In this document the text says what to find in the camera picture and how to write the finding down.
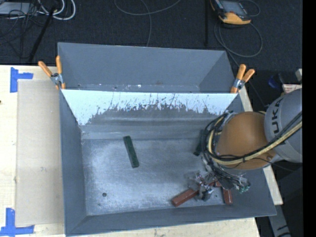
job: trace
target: wooden table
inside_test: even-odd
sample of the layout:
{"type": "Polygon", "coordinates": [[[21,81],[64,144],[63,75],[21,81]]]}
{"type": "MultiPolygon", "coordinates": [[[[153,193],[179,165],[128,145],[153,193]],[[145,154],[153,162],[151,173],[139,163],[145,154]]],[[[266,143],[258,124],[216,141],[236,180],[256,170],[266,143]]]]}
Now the wooden table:
{"type": "MultiPolygon", "coordinates": [[[[33,73],[32,83],[44,83],[52,85],[53,83],[47,75],[38,66],[10,66],[0,65],[0,227],[5,225],[5,209],[7,207],[16,209],[16,186],[19,182],[17,173],[17,113],[18,113],[18,92],[10,93],[10,68],[14,67],[19,73],[33,73]]],[[[56,72],[56,67],[49,67],[52,72],[56,72]]],[[[244,108],[251,111],[252,107],[245,88],[240,91],[244,108]]],[[[264,169],[271,196],[275,205],[282,204],[277,182],[270,166],[264,169]]],[[[45,224],[35,225],[34,233],[29,236],[64,236],[63,219],[60,222],[52,220],[45,224]]],[[[208,222],[199,224],[181,225],[175,227],[163,227],[153,229],[143,229],[135,231],[114,232],[108,234],[93,235],[94,237],[259,237],[257,225],[254,218],[224,220],[218,222],[208,222]]]]}

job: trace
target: blue tape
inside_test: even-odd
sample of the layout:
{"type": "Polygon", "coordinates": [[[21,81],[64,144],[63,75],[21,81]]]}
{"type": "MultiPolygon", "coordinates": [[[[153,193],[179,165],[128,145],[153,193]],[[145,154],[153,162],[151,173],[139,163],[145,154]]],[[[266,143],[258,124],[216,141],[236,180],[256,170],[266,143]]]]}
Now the blue tape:
{"type": "Polygon", "coordinates": [[[11,67],[11,80],[10,80],[10,92],[17,92],[18,91],[18,79],[32,79],[33,74],[32,73],[21,73],[19,74],[19,71],[15,69],[14,67],[11,67]]]}
{"type": "Polygon", "coordinates": [[[6,209],[5,227],[1,227],[0,236],[15,237],[15,235],[27,235],[34,232],[34,225],[29,227],[15,227],[15,210],[6,209]]]}

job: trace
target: yellow cable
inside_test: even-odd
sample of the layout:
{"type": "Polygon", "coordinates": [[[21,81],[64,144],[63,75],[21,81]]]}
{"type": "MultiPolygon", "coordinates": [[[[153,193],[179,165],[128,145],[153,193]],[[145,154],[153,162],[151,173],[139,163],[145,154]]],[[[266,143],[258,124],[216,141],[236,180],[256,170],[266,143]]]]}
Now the yellow cable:
{"type": "Polygon", "coordinates": [[[232,160],[232,161],[223,161],[223,160],[219,160],[213,157],[213,152],[212,152],[212,148],[211,148],[211,141],[213,140],[213,135],[214,135],[214,130],[211,131],[209,140],[208,140],[208,150],[211,154],[211,157],[213,158],[214,161],[223,164],[223,165],[232,165],[232,164],[238,164],[238,163],[242,163],[244,161],[248,161],[251,160],[253,158],[256,158],[264,153],[266,153],[267,151],[273,149],[274,147],[276,147],[277,145],[279,145],[281,142],[285,141],[288,137],[290,137],[293,133],[295,133],[298,129],[300,129],[302,127],[302,121],[300,121],[296,126],[294,126],[291,130],[289,130],[288,132],[286,132],[283,136],[281,136],[279,139],[277,139],[276,141],[274,141],[271,145],[267,146],[266,148],[264,148],[263,150],[256,152],[255,154],[251,155],[251,156],[247,156],[244,159],[237,159],[237,160],[232,160]]]}

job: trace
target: bin floor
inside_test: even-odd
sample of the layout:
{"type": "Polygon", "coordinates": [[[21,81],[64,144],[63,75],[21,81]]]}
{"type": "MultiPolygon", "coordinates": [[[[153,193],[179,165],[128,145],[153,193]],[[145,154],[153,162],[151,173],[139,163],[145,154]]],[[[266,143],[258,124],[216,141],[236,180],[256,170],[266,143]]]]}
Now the bin floor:
{"type": "MultiPolygon", "coordinates": [[[[193,154],[196,139],[133,140],[139,167],[132,168],[123,139],[83,140],[88,215],[174,208],[171,200],[188,188],[187,175],[204,171],[193,154]]],[[[220,189],[210,200],[183,205],[224,204],[220,189]]]]}

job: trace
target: black carpet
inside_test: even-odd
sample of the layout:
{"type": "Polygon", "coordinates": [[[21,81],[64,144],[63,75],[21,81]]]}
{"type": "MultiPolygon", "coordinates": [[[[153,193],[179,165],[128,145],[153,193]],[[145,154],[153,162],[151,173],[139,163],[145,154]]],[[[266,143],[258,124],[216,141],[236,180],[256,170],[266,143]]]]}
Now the black carpet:
{"type": "MultiPolygon", "coordinates": [[[[18,1],[32,1],[39,6],[37,0],[18,1]]],[[[69,16],[72,6],[65,1],[69,16]]],[[[116,0],[116,4],[115,0],[74,1],[75,17],[50,22],[31,64],[43,60],[55,65],[58,42],[224,50],[214,34],[214,27],[222,24],[211,9],[205,35],[205,0],[180,0],[166,10],[178,0],[116,0]],[[162,11],[150,16],[131,15],[146,14],[148,10],[162,11]]],[[[280,89],[269,85],[271,77],[280,74],[284,82],[297,83],[295,72],[302,68],[303,0],[251,1],[255,4],[241,2],[249,15],[260,9],[260,14],[252,18],[253,26],[219,29],[226,47],[237,53],[228,56],[233,72],[237,73],[240,63],[256,70],[246,87],[254,110],[264,111],[281,94],[280,89]]],[[[47,8],[53,4],[53,0],[41,2],[47,8]]],[[[0,64],[30,64],[30,53],[46,19],[42,14],[18,20],[0,17],[0,64]]]]}

